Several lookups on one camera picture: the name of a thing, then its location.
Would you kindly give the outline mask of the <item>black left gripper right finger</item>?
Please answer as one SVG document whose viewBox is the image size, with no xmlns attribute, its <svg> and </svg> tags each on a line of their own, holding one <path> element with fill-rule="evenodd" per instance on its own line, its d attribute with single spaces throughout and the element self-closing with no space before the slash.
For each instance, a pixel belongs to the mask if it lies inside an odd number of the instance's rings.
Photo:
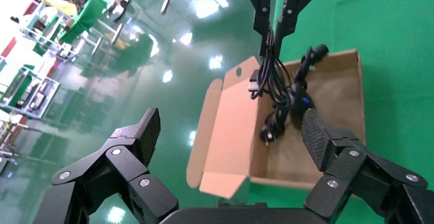
<svg viewBox="0 0 434 224">
<path fill-rule="evenodd" d="M 350 130 L 308 109 L 302 141 L 323 174 L 303 207 L 322 223 L 335 223 L 351 196 L 364 200 L 385 223 L 433 223 L 433 191 L 427 180 L 369 151 Z"/>
</svg>

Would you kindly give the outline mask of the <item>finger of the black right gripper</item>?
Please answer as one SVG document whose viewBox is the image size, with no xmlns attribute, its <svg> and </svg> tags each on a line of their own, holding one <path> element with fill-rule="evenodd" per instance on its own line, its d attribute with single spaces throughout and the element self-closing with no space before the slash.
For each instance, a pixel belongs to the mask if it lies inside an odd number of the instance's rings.
<svg viewBox="0 0 434 224">
<path fill-rule="evenodd" d="M 274 37 L 274 56 L 279 57 L 283 39 L 295 32 L 300 12 L 312 0 L 284 0 L 281 15 L 276 24 Z"/>
<path fill-rule="evenodd" d="M 261 47 L 259 55 L 266 54 L 266 40 L 270 26 L 270 2 L 271 0 L 250 0 L 255 9 L 253 29 L 261 35 Z"/>
</svg>

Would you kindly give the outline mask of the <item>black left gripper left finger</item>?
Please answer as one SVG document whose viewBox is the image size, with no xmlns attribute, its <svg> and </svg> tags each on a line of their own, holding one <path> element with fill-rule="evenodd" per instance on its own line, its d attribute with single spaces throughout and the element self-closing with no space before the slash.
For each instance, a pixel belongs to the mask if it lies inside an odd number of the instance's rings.
<svg viewBox="0 0 434 224">
<path fill-rule="evenodd" d="M 133 125 L 117 128 L 100 149 L 52 175 L 35 223 L 88 223 L 110 196 L 118 195 L 139 223 L 161 223 L 179 207 L 148 166 L 160 133 L 150 108 Z"/>
</svg>

